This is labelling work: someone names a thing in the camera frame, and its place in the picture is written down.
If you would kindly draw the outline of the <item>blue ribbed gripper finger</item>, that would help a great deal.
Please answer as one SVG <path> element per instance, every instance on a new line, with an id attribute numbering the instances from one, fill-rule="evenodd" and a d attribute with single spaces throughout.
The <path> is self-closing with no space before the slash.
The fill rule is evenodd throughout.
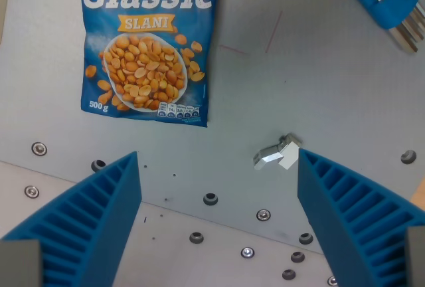
<path id="1" fill-rule="evenodd" d="M 2 239 L 40 243 L 44 286 L 112 286 L 141 199 L 132 152 L 60 194 Z"/>
<path id="2" fill-rule="evenodd" d="M 407 286 L 406 231 L 424 224 L 423 210 L 306 149 L 297 197 L 338 286 Z"/>

